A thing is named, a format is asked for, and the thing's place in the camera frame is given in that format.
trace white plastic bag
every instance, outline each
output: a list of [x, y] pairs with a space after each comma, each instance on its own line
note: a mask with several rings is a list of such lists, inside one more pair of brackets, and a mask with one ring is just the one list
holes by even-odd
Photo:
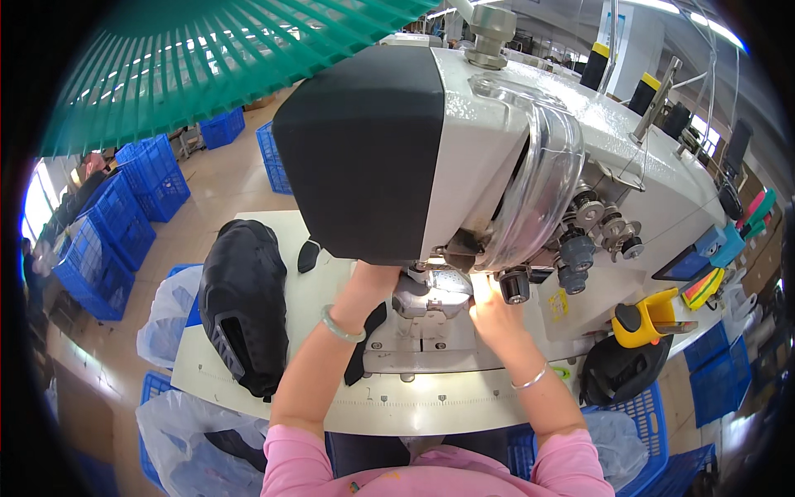
[[157, 288], [149, 320], [138, 330], [138, 355], [155, 366], [174, 367], [176, 351], [199, 292], [202, 266], [193, 266], [166, 278]]
[[604, 479], [619, 491], [649, 462], [649, 449], [638, 437], [635, 422], [625, 413], [598, 410], [584, 416]]
[[233, 429], [262, 450], [268, 421], [169, 390], [135, 410], [138, 430], [163, 488], [172, 497], [235, 495], [258, 497], [263, 474], [227, 454], [204, 436]]

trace blue plastic crate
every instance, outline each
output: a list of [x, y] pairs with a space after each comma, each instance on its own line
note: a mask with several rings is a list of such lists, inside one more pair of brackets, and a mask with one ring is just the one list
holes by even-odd
[[111, 178], [107, 178], [106, 177], [105, 180], [102, 183], [99, 184], [97, 189], [94, 190], [94, 192], [91, 194], [91, 196], [88, 197], [88, 200], [86, 200], [86, 203], [83, 204], [83, 208], [80, 209], [80, 212], [77, 215], [77, 217], [81, 217], [83, 214], [86, 213], [86, 211], [88, 209], [94, 207], [94, 205], [97, 203], [97, 200], [99, 200], [99, 198], [102, 196], [102, 194], [107, 189], [108, 185], [111, 184], [111, 182], [109, 181], [110, 179]]
[[116, 161], [136, 195], [154, 192], [174, 169], [179, 169], [165, 134], [124, 145], [116, 152]]
[[212, 119], [199, 121], [199, 125], [202, 137], [204, 137], [204, 144], [207, 149], [212, 150], [232, 143], [246, 127], [246, 120], [243, 118], [243, 108], [237, 107], [231, 112], [224, 112]]
[[671, 456], [663, 473], [643, 491], [643, 497], [681, 497], [699, 471], [716, 463], [715, 444]]
[[100, 320], [121, 320], [135, 278], [86, 216], [73, 224], [52, 272], [83, 309]]
[[[628, 402], [621, 402], [615, 406], [601, 407], [601, 410], [614, 410], [621, 411], [629, 415], [635, 426], [638, 428], [638, 436], [646, 444], [649, 449], [649, 461], [643, 467], [641, 472], [635, 476], [635, 479], [629, 482], [624, 488], [616, 493], [616, 497], [635, 497], [646, 488], [649, 483], [654, 481], [655, 478], [665, 469], [665, 464], [668, 462], [668, 438], [665, 434], [665, 413], [662, 407], [662, 396], [660, 395], [660, 386], [655, 381], [651, 386], [641, 392], [637, 397]], [[584, 413], [593, 411], [591, 407], [583, 408]], [[535, 462], [536, 454], [536, 440], [535, 433], [532, 429], [527, 428], [525, 432], [511, 432], [508, 435], [508, 460], [511, 463], [510, 472], [513, 475], [519, 476], [525, 480], [530, 479], [532, 471], [532, 464]], [[519, 448], [529, 448], [532, 456], [528, 456], [527, 451], [524, 450], [518, 454]], [[518, 468], [514, 466], [511, 460], [530, 461], [529, 467]]]
[[180, 271], [182, 271], [182, 270], [186, 270], [187, 268], [189, 268], [189, 267], [193, 267], [193, 266], [203, 266], [203, 264], [202, 264], [201, 262], [197, 262], [197, 263], [195, 263], [195, 264], [177, 264], [176, 266], [174, 266], [173, 268], [171, 268], [171, 270], [169, 271], [169, 273], [168, 273], [168, 274], [166, 274], [165, 276], [166, 276], [167, 278], [170, 278], [170, 277], [172, 277], [174, 274], [177, 274], [177, 273], [179, 273]]
[[[141, 387], [141, 405], [143, 406], [146, 401], [151, 398], [166, 392], [168, 390], [179, 390], [171, 386], [171, 378], [156, 371], [147, 371], [144, 375], [144, 382]], [[141, 470], [144, 472], [146, 479], [152, 482], [157, 488], [160, 488], [164, 493], [165, 489], [160, 483], [160, 476], [157, 475], [157, 469], [152, 465], [152, 460], [149, 454], [146, 453], [144, 446], [144, 439], [141, 434], [138, 434], [138, 456], [141, 461]]]
[[[128, 181], [133, 175], [122, 169]], [[150, 221], [167, 223], [176, 214], [182, 204], [190, 197], [191, 191], [185, 182], [180, 168], [172, 169], [151, 192], [135, 193], [135, 199], [141, 205], [146, 218]]]
[[740, 336], [727, 351], [690, 375], [696, 427], [739, 409], [750, 386], [745, 340]]
[[529, 424], [508, 428], [508, 468], [510, 474], [530, 481], [536, 462], [535, 433]]
[[137, 271], [157, 235], [124, 175], [117, 174], [106, 183], [109, 185], [86, 215], [126, 268]]
[[688, 371], [691, 373], [698, 371], [704, 364], [726, 351], [729, 345], [731, 344], [726, 337], [726, 328], [723, 327], [723, 322], [719, 322], [684, 350], [684, 360], [688, 363]]
[[259, 151], [262, 152], [262, 162], [268, 172], [270, 188], [276, 193], [292, 195], [293, 189], [290, 188], [290, 183], [287, 181], [287, 174], [285, 173], [285, 168], [281, 166], [281, 159], [279, 158], [278, 150], [276, 150], [273, 133], [270, 132], [272, 123], [273, 121], [268, 122], [255, 133], [257, 142], [259, 142]]

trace woman's right hand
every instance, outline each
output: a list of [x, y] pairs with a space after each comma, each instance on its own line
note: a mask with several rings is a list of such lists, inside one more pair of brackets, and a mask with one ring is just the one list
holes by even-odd
[[510, 350], [517, 339], [528, 336], [522, 322], [524, 309], [506, 304], [499, 283], [492, 276], [472, 274], [471, 280], [475, 304], [469, 308], [469, 316], [486, 345], [500, 355]]

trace pink shirt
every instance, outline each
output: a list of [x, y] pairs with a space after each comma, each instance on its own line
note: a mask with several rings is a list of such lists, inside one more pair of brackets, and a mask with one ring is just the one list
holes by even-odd
[[324, 443], [306, 430], [284, 425], [268, 430], [265, 456], [268, 465], [262, 497], [615, 495], [603, 478], [596, 447], [584, 429], [550, 438], [538, 451], [530, 481], [512, 476], [490, 457], [451, 445], [432, 448], [409, 466], [371, 469], [335, 480]]

